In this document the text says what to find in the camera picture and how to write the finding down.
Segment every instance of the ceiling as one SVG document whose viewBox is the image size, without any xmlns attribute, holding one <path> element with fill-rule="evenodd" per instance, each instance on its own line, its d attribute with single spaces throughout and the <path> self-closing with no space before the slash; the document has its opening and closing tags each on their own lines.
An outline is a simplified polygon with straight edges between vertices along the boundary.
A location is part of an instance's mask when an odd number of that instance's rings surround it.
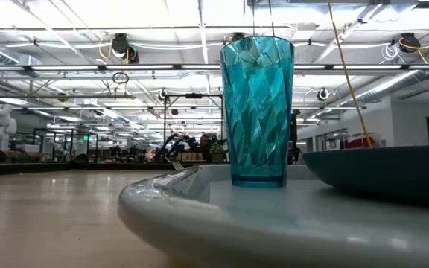
<svg viewBox="0 0 429 268">
<path fill-rule="evenodd" d="M 257 1 L 253 30 L 252 5 L 244 0 L 29 0 L 22 4 L 17 0 L 0 0 L 0 49 L 9 54 L 30 55 L 43 65 L 87 65 L 124 64 L 124 61 L 111 56 L 104 59 L 99 53 L 99 43 L 106 44 L 116 33 L 126 33 L 128 40 L 139 53 L 140 64 L 218 64 L 223 44 L 234 32 L 246 35 L 274 34 L 293 42 L 296 46 L 295 64 L 339 64 L 339 51 L 334 41 L 334 32 L 326 4 L 294 4 L 298 1 L 273 0 L 272 15 L 267 1 Z M 401 2 L 398 5 L 368 6 L 368 1 L 333 1 L 333 17 L 343 35 L 343 53 L 348 64 L 397 64 L 417 61 L 418 55 L 398 53 L 388 60 L 385 50 L 388 44 L 397 42 L 401 33 L 411 32 L 422 45 L 429 44 L 429 9 L 414 8 L 417 1 Z M 372 11 L 364 17 L 366 11 Z M 104 46 L 103 54 L 108 54 Z M 99 106 L 146 107 L 160 106 L 157 99 L 160 89 L 168 94 L 199 92 L 222 94 L 223 84 L 219 72 L 183 71 L 130 71 L 129 83 L 117 88 L 119 98 L 98 99 Z M 79 76 L 78 80 L 63 80 L 65 74 Z M 90 71 L 71 71 L 57 73 L 44 71 L 35 78 L 33 89 L 41 89 L 38 94 L 55 95 L 65 92 L 68 95 L 106 95 L 114 94 L 116 85 L 109 88 L 101 78 Z M 351 76 L 354 89 L 368 85 L 380 77 L 375 72 Z M 30 77 L 16 72 L 0 73 L 0 83 L 8 83 L 21 89 L 0 92 L 4 95 L 20 95 L 30 91 Z M 293 82 L 294 106 L 324 106 L 316 99 L 316 94 L 326 88 L 331 94 L 328 103 L 348 98 L 349 89 L 341 73 L 297 75 Z M 120 98 L 125 92 L 133 98 Z M 37 105 L 78 107 L 74 100 L 61 103 L 58 100 L 45 100 Z M 180 98 L 175 106 L 212 106 L 211 110 L 179 111 L 169 118 L 219 118 L 220 99 Z M 128 121 L 144 123 L 160 121 L 160 112 L 115 111 Z M 50 115 L 63 115 L 62 112 Z M 310 112 L 301 114 L 308 118 Z M 80 111 L 71 117 L 83 116 L 83 120 L 100 121 L 91 112 Z M 220 124 L 207 123 L 209 131 L 219 132 Z M 193 126 L 199 135 L 205 129 Z"/>
</svg>

